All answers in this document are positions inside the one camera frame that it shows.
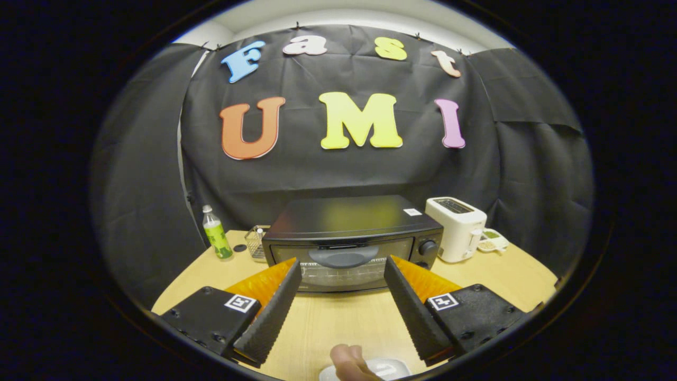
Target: oven handle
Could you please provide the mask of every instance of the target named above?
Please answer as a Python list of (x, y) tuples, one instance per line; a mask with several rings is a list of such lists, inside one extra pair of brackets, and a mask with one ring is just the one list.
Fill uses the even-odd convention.
[(363, 265), (378, 254), (378, 246), (351, 247), (349, 249), (311, 249), (308, 255), (315, 262), (331, 268), (351, 268)]

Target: letter u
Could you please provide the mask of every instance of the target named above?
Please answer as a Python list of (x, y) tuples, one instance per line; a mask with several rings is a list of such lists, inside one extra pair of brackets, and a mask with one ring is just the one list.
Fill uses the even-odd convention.
[(249, 105), (242, 103), (224, 108), (219, 113), (223, 119), (221, 129), (223, 152), (235, 160), (254, 159), (270, 152), (278, 141), (280, 106), (284, 102), (283, 97), (275, 96), (257, 103), (257, 107), (263, 111), (263, 128), (261, 137), (255, 142), (245, 142), (242, 139), (243, 118), (249, 110)]

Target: white ceiling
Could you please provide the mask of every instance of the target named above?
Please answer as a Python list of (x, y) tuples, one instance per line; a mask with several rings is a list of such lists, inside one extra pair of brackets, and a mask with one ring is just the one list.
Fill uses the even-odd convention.
[[(234, 39), (238, 40), (275, 30), (279, 28), (275, 23), (278, 20), (291, 22), (298, 18), (303, 19), (305, 24), (312, 24), (312, 17), (316, 17), (318, 11), (328, 10), (333, 10), (334, 14), (349, 12), (358, 21), (360, 10), (367, 11), (364, 13), (372, 16), (391, 14), (390, 20), (409, 20), (412, 28), (415, 24), (424, 22), (428, 26), (427, 30), (433, 33), (451, 31), (487, 49), (512, 47), (509, 42), (478, 22), (446, 5), (429, 0), (252, 0), (216, 16), (213, 21), (231, 30), (235, 34)], [(266, 26), (275, 29), (267, 30)], [(434, 41), (423, 34), (421, 37)]]

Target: hand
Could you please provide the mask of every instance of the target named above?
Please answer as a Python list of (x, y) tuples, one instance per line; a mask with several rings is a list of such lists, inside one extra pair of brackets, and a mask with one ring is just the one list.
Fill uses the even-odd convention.
[(336, 367), (336, 376), (341, 381), (383, 381), (369, 370), (362, 358), (362, 347), (359, 345), (336, 345), (329, 352), (329, 357)]

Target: foam letter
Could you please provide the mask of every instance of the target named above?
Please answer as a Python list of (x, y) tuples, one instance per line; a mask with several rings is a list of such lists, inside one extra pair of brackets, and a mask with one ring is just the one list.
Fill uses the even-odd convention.
[(258, 61), (259, 58), (261, 58), (261, 52), (257, 48), (263, 47), (264, 45), (265, 42), (263, 41), (253, 42), (221, 61), (222, 64), (228, 65), (228, 68), (232, 73), (230, 79), (228, 79), (230, 83), (237, 82), (245, 75), (250, 74), (259, 68), (259, 64), (250, 64), (249, 61)]
[(458, 105), (447, 99), (436, 99), (435, 104), (442, 112), (442, 120), (444, 121), (444, 138), (442, 145), (448, 148), (463, 148), (465, 147), (465, 140), (461, 136), (461, 127), (458, 125)]
[(290, 40), (289, 45), (285, 46), (282, 51), (285, 54), (309, 54), (311, 56), (316, 56), (318, 54), (324, 54), (327, 52), (327, 49), (324, 47), (327, 39), (320, 36), (299, 36), (294, 37)]
[(383, 58), (402, 61), (407, 58), (407, 52), (402, 49), (404, 44), (396, 39), (388, 37), (377, 37), (374, 40), (376, 44), (376, 53)]
[(402, 138), (397, 135), (395, 111), (397, 102), (388, 94), (372, 94), (363, 111), (346, 93), (330, 92), (320, 94), (320, 102), (327, 106), (327, 136), (320, 145), (324, 149), (346, 148), (350, 139), (343, 135), (343, 125), (358, 146), (363, 146), (374, 125), (374, 135), (369, 139), (374, 147), (397, 148)]
[(447, 72), (448, 75), (451, 75), (452, 77), (459, 78), (461, 76), (461, 72), (454, 69), (454, 66), (452, 63), (456, 63), (453, 58), (447, 56), (447, 54), (441, 50), (435, 50), (434, 52), (430, 52), (430, 54), (434, 55), (437, 57), (437, 61), (439, 62), (439, 65), (442, 66), (442, 70)]
[(246, 103), (224, 108), (219, 116), (223, 119), (221, 147), (223, 152), (235, 160), (254, 159), (267, 154), (278, 141), (278, 115), (285, 99), (274, 96), (260, 100), (257, 107), (263, 110), (263, 129), (256, 142), (242, 139), (242, 119), (249, 110)]

